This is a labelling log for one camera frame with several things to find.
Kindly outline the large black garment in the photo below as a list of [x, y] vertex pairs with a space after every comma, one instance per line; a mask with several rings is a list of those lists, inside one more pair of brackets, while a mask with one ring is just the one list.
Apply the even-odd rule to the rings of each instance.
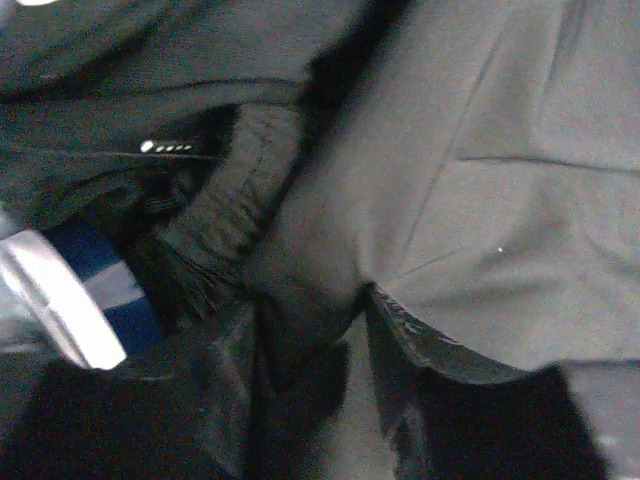
[[5, 479], [396, 479], [370, 286], [639, 475], [635, 1], [5, 1], [3, 215], [95, 229], [164, 334], [1, 348]]

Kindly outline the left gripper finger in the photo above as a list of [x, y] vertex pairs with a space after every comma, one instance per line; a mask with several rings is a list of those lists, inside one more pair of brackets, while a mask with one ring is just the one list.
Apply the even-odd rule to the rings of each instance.
[[520, 373], [455, 345], [378, 286], [366, 323], [396, 479], [605, 479], [558, 367]]

